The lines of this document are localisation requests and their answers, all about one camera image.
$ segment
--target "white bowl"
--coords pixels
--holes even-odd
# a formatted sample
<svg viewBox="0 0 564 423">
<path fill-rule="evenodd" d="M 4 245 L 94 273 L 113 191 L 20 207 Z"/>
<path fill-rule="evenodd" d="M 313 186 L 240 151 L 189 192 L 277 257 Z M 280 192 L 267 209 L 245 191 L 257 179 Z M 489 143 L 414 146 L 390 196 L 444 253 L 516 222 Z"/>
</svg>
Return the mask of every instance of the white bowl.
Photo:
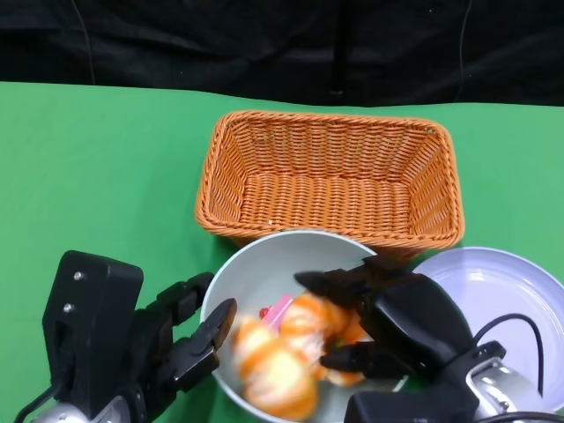
<svg viewBox="0 0 564 423">
<path fill-rule="evenodd" d="M 237 300 L 238 315 L 255 315 L 285 294 L 295 297 L 304 289 L 293 274 L 298 271 L 349 270 L 362 264 L 362 259 L 374 252 L 358 242 L 343 236 L 315 231 L 283 232 L 255 241 L 232 256 L 218 271 L 205 295 L 200 319 L 203 321 L 220 302 L 227 298 Z M 287 420 L 261 412 L 241 395 L 241 382 L 234 371 L 231 339 L 219 349 L 221 365 L 213 375 L 219 386 L 236 404 L 260 419 L 272 423 Z M 359 390 L 391 390 L 395 384 L 378 385 L 364 382 L 351 388 L 339 388 L 320 383 L 320 404 L 313 423 L 343 421 L 346 405 Z"/>
</svg>

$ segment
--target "basket rim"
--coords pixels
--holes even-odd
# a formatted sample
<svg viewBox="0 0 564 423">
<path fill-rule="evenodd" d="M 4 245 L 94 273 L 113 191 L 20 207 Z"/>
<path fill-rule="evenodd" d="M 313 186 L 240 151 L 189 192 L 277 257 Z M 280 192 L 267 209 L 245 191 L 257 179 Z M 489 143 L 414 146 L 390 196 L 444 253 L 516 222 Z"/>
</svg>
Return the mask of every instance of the basket rim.
<svg viewBox="0 0 564 423">
<path fill-rule="evenodd" d="M 248 120 L 249 118 L 264 119 L 277 118 L 283 121 L 307 121 L 315 118 L 318 122 L 353 123 L 366 120 L 378 123 L 394 123 L 401 126 L 417 126 L 424 130 L 435 130 L 442 145 L 442 155 L 446 160 L 449 171 L 447 185 L 449 188 L 450 230 L 438 234 L 399 234 L 392 231 L 362 231 L 359 229 L 329 230 L 324 226 L 283 226 L 239 223 L 219 219 L 209 208 L 211 199 L 212 179 L 217 169 L 219 148 L 222 135 L 229 124 Z M 295 230 L 322 230 L 353 238 L 363 244 L 377 244 L 382 247 L 406 247 L 416 249 L 443 249 L 457 244 L 464 235 L 464 213 L 460 181 L 456 168 L 456 154 L 449 131 L 435 121 L 418 117 L 372 116 L 372 115 L 344 115 L 317 114 L 301 112 L 267 112 L 260 110 L 243 110 L 231 112 L 221 117 L 211 136 L 211 143 L 204 162 L 204 171 L 197 195 L 196 220 L 205 230 L 223 236 L 237 238 L 256 238 L 270 234 Z"/>
</svg>

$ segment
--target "black cable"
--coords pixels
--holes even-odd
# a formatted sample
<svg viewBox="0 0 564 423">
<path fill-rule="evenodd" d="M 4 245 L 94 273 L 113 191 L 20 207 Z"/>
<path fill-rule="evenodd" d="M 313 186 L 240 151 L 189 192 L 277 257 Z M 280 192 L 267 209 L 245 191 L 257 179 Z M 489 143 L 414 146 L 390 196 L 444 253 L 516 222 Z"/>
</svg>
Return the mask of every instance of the black cable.
<svg viewBox="0 0 564 423">
<path fill-rule="evenodd" d="M 75 0 L 70 0 L 72 3 L 72 7 L 74 11 L 77 13 L 78 20 L 80 21 L 80 25 L 82 26 L 82 31 L 85 33 L 85 41 L 86 41 L 86 50 L 88 51 L 88 62 L 90 65 L 90 78 L 92 79 L 92 85 L 96 85 L 96 77 L 94 75 L 94 62 L 92 60 L 92 43 L 90 42 L 90 35 L 88 35 L 88 30 L 86 29 L 85 21 L 82 19 L 82 15 L 80 14 L 80 9 L 77 6 L 77 2 Z"/>
<path fill-rule="evenodd" d="M 21 409 L 21 411 L 16 416 L 14 423 L 24 423 L 24 420 L 26 420 L 28 414 L 34 412 L 39 407 L 47 403 L 50 398 L 54 397 L 61 390 L 62 386 L 62 384 L 49 386 L 45 392 L 43 392 L 41 395 L 35 398 L 34 401 Z"/>
<path fill-rule="evenodd" d="M 474 423 L 505 423 L 516 420 L 540 420 L 564 423 L 564 417 L 558 414 L 551 414 L 550 412 L 505 412 L 497 416 L 477 420 Z"/>
<path fill-rule="evenodd" d="M 477 345 L 479 340 L 483 338 L 484 335 L 493 327 L 497 326 L 500 323 L 506 322 L 507 320 L 524 320 L 529 324 L 532 331 L 535 333 L 538 354 L 538 393 L 540 394 L 540 396 L 542 396 L 543 385 L 545 384 L 545 349 L 543 348 L 543 340 L 540 337 L 540 330 L 538 330 L 537 324 L 534 323 L 530 317 L 528 317 L 527 315 L 521 315 L 519 313 L 511 313 L 509 315 L 502 315 L 497 319 L 493 319 L 476 334 L 476 336 L 474 337 L 474 345 Z"/>
<path fill-rule="evenodd" d="M 351 0 L 338 0 L 330 82 L 330 93 L 338 106 L 343 104 L 345 96 L 346 58 L 351 32 L 351 7 Z"/>
<path fill-rule="evenodd" d="M 472 8 L 472 0 L 468 1 L 468 7 L 466 8 L 466 13 L 464 14 L 464 19 L 462 21 L 462 29 L 460 30 L 460 45 L 458 46 L 458 61 L 460 62 L 460 85 L 458 86 L 458 92 L 454 102 L 456 103 L 460 99 L 460 94 L 464 88 L 464 64 L 462 60 L 462 46 L 464 43 L 464 30 L 466 29 L 466 22 L 468 21 L 468 15 L 470 15 L 470 9 Z"/>
</svg>

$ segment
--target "bowl rim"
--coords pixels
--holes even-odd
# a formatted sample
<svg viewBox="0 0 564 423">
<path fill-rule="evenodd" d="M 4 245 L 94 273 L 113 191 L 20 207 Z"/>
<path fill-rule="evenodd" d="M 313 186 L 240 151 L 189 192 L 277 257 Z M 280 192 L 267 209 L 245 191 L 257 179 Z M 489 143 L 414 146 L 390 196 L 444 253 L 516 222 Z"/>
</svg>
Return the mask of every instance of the bowl rim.
<svg viewBox="0 0 564 423">
<path fill-rule="evenodd" d="M 231 257 L 229 257 L 229 259 L 217 271 L 217 273 L 213 277 L 213 280 L 211 281 L 210 286 L 208 287 L 208 289 L 205 293 L 205 296 L 204 296 L 204 302 L 202 303 L 202 308 L 201 308 L 201 312 L 200 312 L 200 323 L 204 320 L 204 316 L 206 315 L 205 312 L 206 312 L 206 309 L 207 309 L 207 304 L 208 304 L 208 299 L 209 299 L 208 293 L 212 291 L 212 288 L 215 285 L 215 283 L 218 280 L 221 273 L 226 269 L 226 267 L 229 266 L 229 264 L 233 260 L 235 260 L 238 256 L 243 254 L 248 249 L 251 249 L 251 248 L 255 247 L 255 245 L 260 244 L 261 242 L 268 241 L 272 238 L 278 238 L 280 236 L 290 236 L 290 235 L 295 235 L 295 234 L 314 234 L 314 235 L 329 236 L 330 238 L 337 238 L 341 241 L 349 242 L 349 243 L 353 244 L 354 246 L 359 247 L 360 249 L 363 249 L 370 256 L 375 256 L 375 254 L 376 254 L 372 249 L 360 244 L 359 242 L 356 242 L 355 240 L 352 240 L 351 238 L 347 238 L 345 236 L 334 234 L 334 233 L 331 233 L 331 232 L 324 232 L 324 231 L 287 231 L 287 232 L 281 232 L 281 233 L 278 233 L 278 234 L 272 234 L 272 235 L 265 236 L 265 237 L 260 238 L 256 241 L 251 242 L 250 244 L 246 245 L 245 247 L 243 247 L 242 249 L 237 251 L 235 254 L 233 254 Z M 219 386 L 221 387 L 221 389 L 223 389 L 223 391 L 227 394 L 227 396 L 230 397 L 237 405 L 239 405 L 246 412 L 253 414 L 254 416 L 258 417 L 259 419 L 270 421 L 271 423 L 293 423 L 290 420 L 285 420 L 285 419 L 281 419 L 279 417 L 274 417 L 274 416 L 271 416 L 270 414 L 268 414 L 266 412 L 260 411 L 258 408 L 249 404 L 243 397 L 241 397 L 234 390 L 232 390 L 231 387 L 229 385 L 227 385 L 227 383 L 219 375 L 217 370 L 215 370 L 212 374 L 213 374 L 213 377 L 215 378 L 215 380 L 217 381 L 217 383 L 219 384 Z"/>
</svg>

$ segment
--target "pink object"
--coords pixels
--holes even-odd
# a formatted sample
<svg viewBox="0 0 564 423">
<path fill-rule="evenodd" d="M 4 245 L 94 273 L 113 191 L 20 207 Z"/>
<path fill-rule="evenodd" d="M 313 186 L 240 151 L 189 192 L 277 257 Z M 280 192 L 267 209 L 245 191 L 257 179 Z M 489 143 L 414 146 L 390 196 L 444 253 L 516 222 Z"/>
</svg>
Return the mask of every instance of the pink object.
<svg viewBox="0 0 564 423">
<path fill-rule="evenodd" d="M 290 295 L 284 295 L 279 302 L 274 304 L 263 318 L 263 322 L 268 323 L 274 330 L 278 331 L 282 316 L 292 304 L 293 298 Z"/>
</svg>

